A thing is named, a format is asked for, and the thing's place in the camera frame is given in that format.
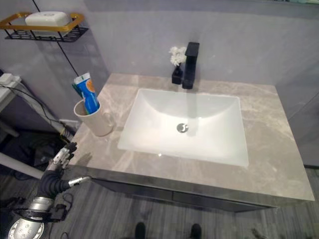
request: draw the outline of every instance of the white ceramic cup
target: white ceramic cup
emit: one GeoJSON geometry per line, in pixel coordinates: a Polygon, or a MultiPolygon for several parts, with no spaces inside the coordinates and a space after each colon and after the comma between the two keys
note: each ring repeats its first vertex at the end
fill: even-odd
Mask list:
{"type": "Polygon", "coordinates": [[[102,104],[100,104],[97,111],[87,115],[84,107],[84,101],[81,100],[74,106],[73,111],[96,136],[105,136],[109,134],[114,127],[112,115],[103,110],[102,104]]]}

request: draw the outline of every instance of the gray marble countertop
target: gray marble countertop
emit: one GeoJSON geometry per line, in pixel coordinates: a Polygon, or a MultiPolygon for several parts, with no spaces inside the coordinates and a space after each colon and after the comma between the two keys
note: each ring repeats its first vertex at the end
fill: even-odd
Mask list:
{"type": "MultiPolygon", "coordinates": [[[[200,192],[212,188],[214,190],[211,191],[211,196],[232,200],[265,203],[261,200],[243,199],[239,196],[240,192],[274,196],[277,200],[314,200],[302,159],[274,86],[195,80],[194,89],[187,91],[240,98],[249,157],[247,168],[118,149],[121,132],[139,88],[186,92],[181,86],[172,84],[169,78],[112,74],[99,94],[99,101],[113,113],[117,125],[111,134],[96,137],[82,124],[73,138],[78,143],[78,150],[70,164],[118,172],[123,179],[126,175],[139,175],[154,180],[163,179],[166,184],[170,180],[176,182],[176,187],[179,182],[203,185],[205,189],[200,192]]],[[[153,183],[153,186],[165,188],[160,180],[153,183]]]]}

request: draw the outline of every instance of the faucet spout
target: faucet spout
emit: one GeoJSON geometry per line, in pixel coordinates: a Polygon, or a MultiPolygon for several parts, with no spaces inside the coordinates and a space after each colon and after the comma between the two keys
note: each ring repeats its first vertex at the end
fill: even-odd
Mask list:
{"type": "Polygon", "coordinates": [[[184,80],[182,81],[183,89],[193,89],[195,81],[196,61],[198,56],[199,43],[189,42],[186,50],[186,64],[184,80]]]}

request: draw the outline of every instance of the white flower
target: white flower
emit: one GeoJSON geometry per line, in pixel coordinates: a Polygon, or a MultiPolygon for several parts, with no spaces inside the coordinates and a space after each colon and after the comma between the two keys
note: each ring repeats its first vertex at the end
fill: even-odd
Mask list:
{"type": "Polygon", "coordinates": [[[169,50],[169,53],[171,53],[170,62],[174,66],[178,66],[180,63],[184,63],[186,61],[186,47],[177,48],[176,46],[172,47],[169,50]]]}

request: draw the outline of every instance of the faucet handle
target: faucet handle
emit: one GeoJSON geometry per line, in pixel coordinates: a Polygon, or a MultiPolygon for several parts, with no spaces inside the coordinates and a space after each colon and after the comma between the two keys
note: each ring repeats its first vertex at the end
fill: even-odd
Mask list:
{"type": "Polygon", "coordinates": [[[197,57],[198,56],[198,50],[199,50],[199,43],[198,42],[189,42],[185,56],[193,56],[197,57]]]}

